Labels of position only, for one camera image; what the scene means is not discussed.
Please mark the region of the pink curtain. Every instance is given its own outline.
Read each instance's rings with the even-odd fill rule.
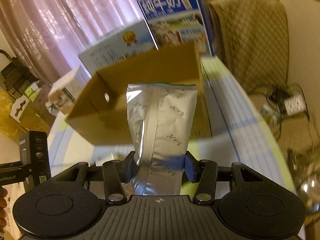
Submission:
[[[142,18],[136,0],[0,0],[0,28],[16,56],[53,83],[81,64],[78,53]]]

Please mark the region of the table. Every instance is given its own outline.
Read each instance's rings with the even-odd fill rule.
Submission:
[[[213,137],[191,140],[188,150],[195,158],[210,159],[220,166],[242,162],[294,192],[278,144],[247,94],[217,57],[203,57],[202,64]],[[54,176],[77,162],[102,165],[108,160],[124,159],[133,146],[93,146],[59,113],[48,136],[48,149]],[[215,198],[228,191],[228,183],[218,182]]]

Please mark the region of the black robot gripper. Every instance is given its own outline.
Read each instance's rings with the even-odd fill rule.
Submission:
[[[134,152],[123,160],[89,167],[80,162],[22,195],[13,217],[24,234],[36,239],[299,239],[305,207],[292,192],[243,163],[220,167],[186,153],[184,180],[198,183],[188,195],[129,199]],[[101,181],[105,199],[84,188]],[[216,183],[230,192],[214,199]]]

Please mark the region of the foil pouch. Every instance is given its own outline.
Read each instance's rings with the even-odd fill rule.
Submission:
[[[127,194],[179,195],[193,115],[195,85],[129,84],[128,123],[135,150]]]

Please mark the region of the beige chair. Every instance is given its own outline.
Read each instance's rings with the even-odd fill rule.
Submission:
[[[217,55],[248,93],[287,83],[289,35],[277,0],[213,0]]]

